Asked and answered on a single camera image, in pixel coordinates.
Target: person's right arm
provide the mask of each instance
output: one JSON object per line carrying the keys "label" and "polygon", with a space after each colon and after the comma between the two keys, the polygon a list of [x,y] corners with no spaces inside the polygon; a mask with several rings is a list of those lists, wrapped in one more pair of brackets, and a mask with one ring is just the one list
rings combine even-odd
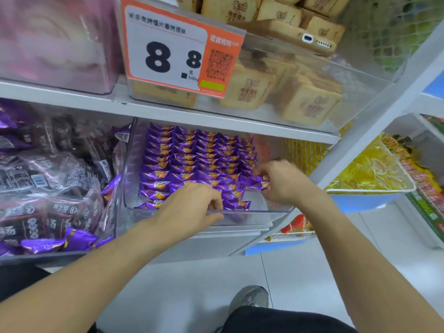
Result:
{"label": "person's right arm", "polygon": [[444,332],[444,320],[325,191],[285,160],[265,163],[257,173],[270,176],[267,199],[296,206],[312,223],[359,333]]}

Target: forearm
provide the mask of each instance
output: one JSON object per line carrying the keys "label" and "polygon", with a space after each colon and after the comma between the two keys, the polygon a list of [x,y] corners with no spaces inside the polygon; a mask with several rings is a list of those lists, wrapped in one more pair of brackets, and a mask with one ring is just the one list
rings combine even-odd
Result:
{"label": "forearm", "polygon": [[298,203],[312,222],[359,332],[444,332],[441,317],[326,193],[319,190]]}
{"label": "forearm", "polygon": [[12,332],[86,332],[118,292],[168,248],[156,227],[91,252],[0,303],[0,322]]}

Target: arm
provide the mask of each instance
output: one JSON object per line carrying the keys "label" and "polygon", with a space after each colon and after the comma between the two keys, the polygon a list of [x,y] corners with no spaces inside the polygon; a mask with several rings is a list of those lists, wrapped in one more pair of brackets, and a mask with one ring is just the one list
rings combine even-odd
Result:
{"label": "arm", "polygon": [[444,332],[444,320],[326,192],[287,161],[268,162],[257,172],[270,176],[267,199],[297,206],[311,221],[360,333]]}
{"label": "arm", "polygon": [[151,259],[221,220],[221,193],[192,183],[155,217],[0,303],[5,332],[86,332],[108,303]]}

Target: pink and yellow package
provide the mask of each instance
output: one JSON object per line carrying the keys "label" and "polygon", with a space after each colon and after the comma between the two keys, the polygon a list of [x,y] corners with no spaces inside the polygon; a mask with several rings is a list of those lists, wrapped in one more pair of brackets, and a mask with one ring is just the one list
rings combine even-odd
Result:
{"label": "pink and yellow package", "polygon": [[110,93],[121,50],[113,0],[0,0],[0,77]]}

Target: person's left arm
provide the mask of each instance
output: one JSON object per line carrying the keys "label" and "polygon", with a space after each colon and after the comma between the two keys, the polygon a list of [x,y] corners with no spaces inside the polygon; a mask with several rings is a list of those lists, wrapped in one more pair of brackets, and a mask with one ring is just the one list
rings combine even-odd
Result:
{"label": "person's left arm", "polygon": [[143,220],[76,262],[0,303],[5,332],[86,332],[108,303],[150,260],[221,220],[221,193],[192,183]]}

